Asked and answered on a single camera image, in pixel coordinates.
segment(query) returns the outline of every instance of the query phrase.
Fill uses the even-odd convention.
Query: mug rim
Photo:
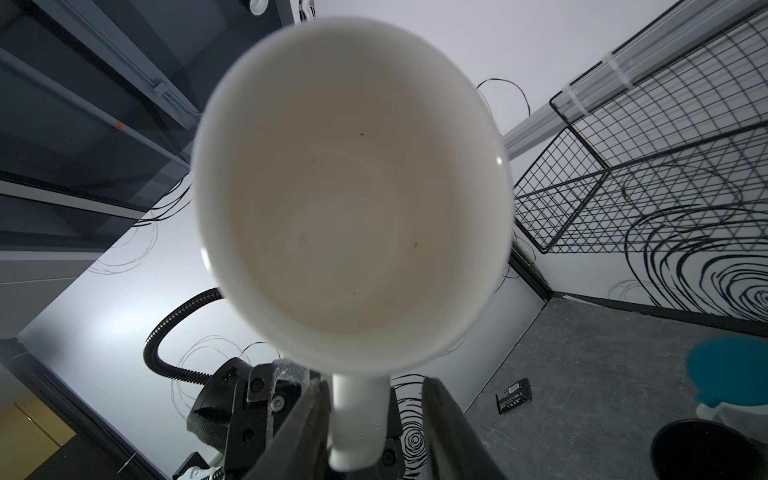
[[[312,22],[310,25],[300,25],[298,27],[299,30],[296,30],[296,27],[294,27],[278,31],[251,47],[251,49],[243,54],[243,56],[240,57],[240,59],[238,59],[237,62],[230,68],[230,70],[224,75],[223,79],[214,90],[214,93],[211,95],[210,100],[208,101],[206,111],[200,122],[193,152],[193,189],[195,190],[194,197],[197,199],[195,205],[195,215],[197,218],[198,233],[200,234],[201,243],[204,245],[204,248],[206,248],[207,255],[209,257],[211,273],[219,281],[220,288],[225,293],[225,296],[231,300],[235,310],[243,317],[243,320],[251,327],[253,327],[260,335],[262,335],[266,341],[272,343],[281,351],[286,352],[288,357],[291,359],[304,365],[310,366],[314,369],[318,369],[322,372],[351,375],[356,374],[364,376],[388,375],[412,368],[413,366],[417,366],[429,361],[430,359],[436,357],[448,345],[456,341],[460,336],[464,335],[467,330],[475,323],[480,312],[485,307],[488,298],[493,293],[493,282],[495,282],[497,279],[480,279],[481,281],[484,280],[490,287],[485,289],[487,292],[481,299],[476,298],[477,296],[471,298],[473,304],[468,308],[468,310],[471,312],[471,315],[468,316],[468,318],[464,321],[456,322],[455,325],[452,326],[454,331],[444,332],[443,335],[440,336],[441,338],[439,341],[428,344],[421,351],[410,351],[409,354],[405,355],[400,353],[398,358],[391,359],[386,364],[382,364],[381,362],[376,364],[361,362],[355,365],[349,365],[348,363],[344,362],[343,359],[334,359],[333,356],[327,354],[317,355],[318,349],[312,350],[311,347],[307,348],[307,345],[304,343],[300,345],[300,348],[296,348],[296,344],[290,341],[290,335],[286,333],[285,329],[275,327],[275,324],[279,319],[289,319],[290,316],[284,312],[279,311],[272,305],[259,304],[258,301],[254,300],[253,298],[253,292],[248,291],[249,289],[247,288],[247,285],[250,283],[255,285],[255,282],[251,280],[247,269],[241,263],[237,262],[236,258],[234,258],[237,257],[237,254],[232,253],[232,247],[234,246],[234,241],[232,238],[234,236],[233,228],[231,227],[228,218],[220,218],[225,217],[225,215],[219,215],[219,211],[215,208],[212,208],[211,203],[206,202],[206,200],[211,199],[213,195],[215,195],[211,193],[212,188],[209,185],[212,184],[213,181],[210,180],[210,178],[202,180],[205,177],[206,172],[213,171],[214,167],[211,157],[206,155],[204,148],[201,147],[201,144],[205,144],[207,142],[207,137],[210,137],[211,135],[215,136],[216,131],[220,131],[222,128],[215,125],[214,123],[216,119],[224,114],[221,111],[220,104],[222,102],[226,102],[228,96],[233,94],[231,85],[233,83],[233,79],[237,75],[243,74],[243,70],[247,69],[249,66],[255,65],[262,61],[263,57],[268,55],[269,50],[278,44],[289,41],[306,41],[308,38],[314,38],[316,35],[324,35],[329,30],[334,31],[339,28],[354,28],[356,31],[362,32],[364,35],[375,35],[377,33],[380,34],[381,32],[384,32],[387,35],[406,35],[407,37],[427,45],[429,49],[434,51],[441,59],[446,61],[447,64],[452,67],[452,70],[455,72],[455,76],[457,78],[463,79],[464,83],[466,83],[466,91],[468,93],[471,92],[475,96],[474,103],[477,105],[480,111],[483,112],[487,122],[486,125],[478,127],[478,129],[480,131],[485,131],[485,129],[488,129],[497,137],[499,137],[498,129],[496,128],[495,123],[493,123],[492,118],[490,118],[490,115],[485,109],[485,106],[482,104],[480,97],[474,93],[473,85],[458,69],[458,67],[450,62],[450,60],[448,60],[443,55],[443,53],[437,50],[437,48],[434,46],[430,45],[428,42],[424,41],[413,33],[405,31],[394,25],[366,18],[338,17],[320,19],[317,22]],[[495,147],[491,145],[488,147],[488,149],[497,150],[498,159],[502,158],[503,149],[501,146],[501,141],[497,141]],[[508,170],[508,165],[506,162],[503,162],[503,165],[500,164],[500,166],[505,172],[504,175],[509,179],[511,174]],[[497,257],[496,260],[498,260],[499,274],[501,274],[505,257],[508,255],[508,245],[510,244],[511,239],[512,208],[514,197],[512,196],[511,189],[508,193],[510,200],[508,202],[508,207],[503,207],[504,212],[508,213],[508,215],[506,218],[501,219],[503,224],[499,227],[499,230],[503,232],[505,237],[504,242],[506,243],[507,247],[503,251],[494,252],[494,256]],[[215,225],[218,228],[211,229],[211,225]],[[257,317],[266,317],[268,320],[257,321],[255,320]]]

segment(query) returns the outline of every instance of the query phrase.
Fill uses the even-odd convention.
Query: teal lid
[[[688,354],[686,371],[701,392],[696,400],[714,408],[768,405],[768,343],[729,336],[707,340]]]

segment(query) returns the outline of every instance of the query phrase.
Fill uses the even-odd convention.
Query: black battery
[[[499,398],[499,395],[496,396],[496,408],[498,409],[498,414],[501,415],[530,400],[533,400],[531,383],[528,379],[522,379],[507,388],[501,394],[501,398]]]

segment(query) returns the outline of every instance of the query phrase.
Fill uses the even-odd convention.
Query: gray floor
[[[650,442],[696,416],[685,359],[736,335],[553,299],[466,413],[511,480],[653,479]],[[528,377],[533,401],[499,415],[494,394]]]

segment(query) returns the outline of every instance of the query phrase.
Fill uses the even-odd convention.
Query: black bucket
[[[708,420],[689,419],[664,426],[650,444],[660,480],[757,480],[764,460],[749,439]]]

